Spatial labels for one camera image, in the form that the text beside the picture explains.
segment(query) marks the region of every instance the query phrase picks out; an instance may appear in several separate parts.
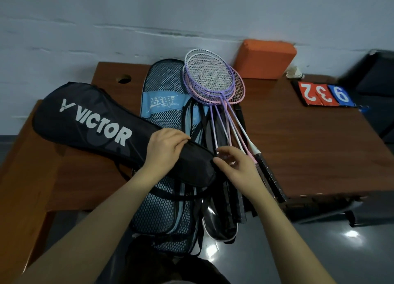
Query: person's left hand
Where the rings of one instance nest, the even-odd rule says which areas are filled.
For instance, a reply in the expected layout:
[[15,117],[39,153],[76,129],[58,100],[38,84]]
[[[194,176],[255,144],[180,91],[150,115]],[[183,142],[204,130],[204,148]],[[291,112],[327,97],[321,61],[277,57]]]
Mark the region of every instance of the person's left hand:
[[163,128],[150,137],[143,169],[162,179],[179,159],[183,146],[190,137],[173,128]]

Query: white number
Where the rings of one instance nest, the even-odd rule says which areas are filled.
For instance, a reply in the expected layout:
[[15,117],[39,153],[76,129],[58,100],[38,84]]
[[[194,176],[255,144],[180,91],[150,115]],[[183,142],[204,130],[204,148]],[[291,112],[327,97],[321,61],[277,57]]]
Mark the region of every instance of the white number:
[[334,93],[343,102],[348,102],[349,101],[349,99],[347,98],[346,94],[342,92],[342,88],[341,87],[334,87]]
[[327,101],[327,102],[332,102],[332,98],[331,98],[331,97],[326,98],[326,97],[325,97],[325,94],[322,92],[322,91],[325,91],[324,87],[318,86],[318,87],[316,87],[316,91],[322,96],[322,98],[323,98],[325,101]]
[[312,96],[312,97],[308,96],[308,93],[310,91],[310,84],[301,84],[301,87],[306,88],[304,92],[304,96],[308,98],[311,102],[314,102],[316,100],[316,96]]

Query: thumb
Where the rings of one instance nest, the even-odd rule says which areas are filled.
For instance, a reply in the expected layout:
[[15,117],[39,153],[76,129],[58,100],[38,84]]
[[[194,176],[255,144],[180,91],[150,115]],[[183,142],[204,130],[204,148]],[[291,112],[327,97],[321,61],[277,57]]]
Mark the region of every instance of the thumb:
[[182,142],[180,142],[178,145],[175,146],[175,151],[174,154],[177,158],[179,158],[180,156],[180,152],[182,151],[183,146],[188,142],[189,140],[183,140]]
[[230,167],[230,165],[220,157],[214,157],[214,163],[224,174],[226,174],[227,178],[230,178],[235,172],[235,169]]

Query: brown desk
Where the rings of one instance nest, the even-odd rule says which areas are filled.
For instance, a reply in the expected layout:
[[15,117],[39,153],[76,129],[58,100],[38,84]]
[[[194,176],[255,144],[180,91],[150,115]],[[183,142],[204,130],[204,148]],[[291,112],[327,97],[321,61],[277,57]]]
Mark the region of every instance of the brown desk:
[[[148,69],[100,62],[92,83],[139,113]],[[122,74],[132,81],[119,84]],[[248,134],[288,197],[394,189],[394,157],[357,109],[304,107],[286,79],[249,79],[245,85]],[[0,171],[6,229],[0,232],[0,282],[10,282],[40,253],[37,239],[48,230],[48,212],[93,209],[123,183],[113,162],[43,140],[29,118]]]

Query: orange cushion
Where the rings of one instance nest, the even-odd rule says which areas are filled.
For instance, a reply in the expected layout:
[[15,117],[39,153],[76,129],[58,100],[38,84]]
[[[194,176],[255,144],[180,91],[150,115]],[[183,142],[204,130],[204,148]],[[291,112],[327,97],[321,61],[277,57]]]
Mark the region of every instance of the orange cushion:
[[287,42],[245,39],[234,69],[244,78],[279,79],[296,54],[296,48]]

